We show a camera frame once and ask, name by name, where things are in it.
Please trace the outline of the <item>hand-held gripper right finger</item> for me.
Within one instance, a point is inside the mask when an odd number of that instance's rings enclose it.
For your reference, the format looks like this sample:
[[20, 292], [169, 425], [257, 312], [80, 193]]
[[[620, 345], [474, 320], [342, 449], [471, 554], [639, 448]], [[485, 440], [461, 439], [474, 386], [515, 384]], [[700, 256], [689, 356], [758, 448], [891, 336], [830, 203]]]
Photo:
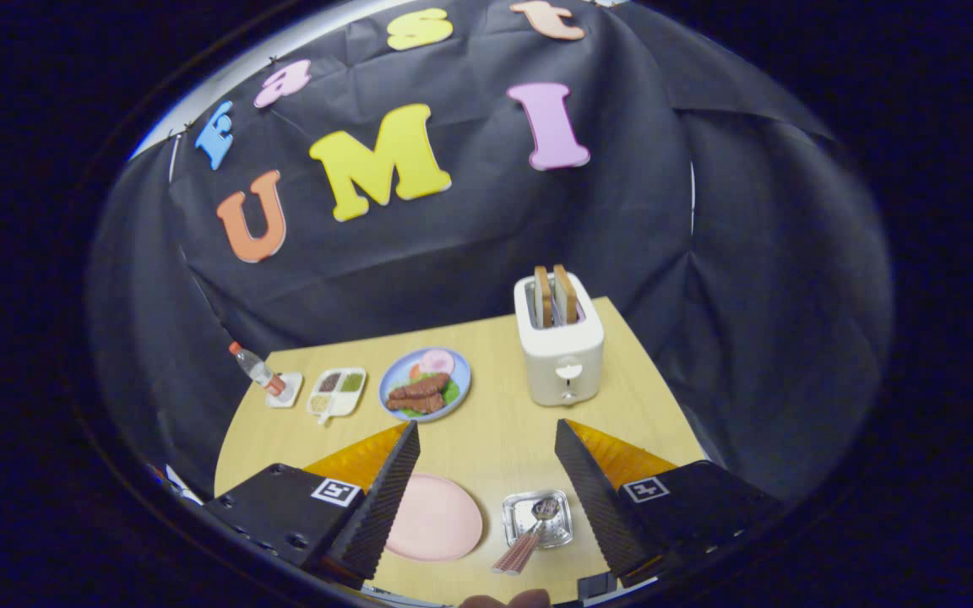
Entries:
[[675, 465], [573, 420], [557, 423], [553, 451], [625, 586], [686, 577], [783, 512], [776, 497], [714, 462]]

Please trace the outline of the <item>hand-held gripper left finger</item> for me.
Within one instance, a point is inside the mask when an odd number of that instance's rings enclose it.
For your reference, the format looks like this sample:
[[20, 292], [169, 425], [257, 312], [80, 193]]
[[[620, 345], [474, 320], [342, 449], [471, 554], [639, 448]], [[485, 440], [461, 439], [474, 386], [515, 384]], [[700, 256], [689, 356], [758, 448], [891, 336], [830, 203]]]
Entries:
[[306, 467], [267, 465], [204, 509], [294, 568], [360, 585], [376, 574], [418, 458], [420, 432], [408, 421]]

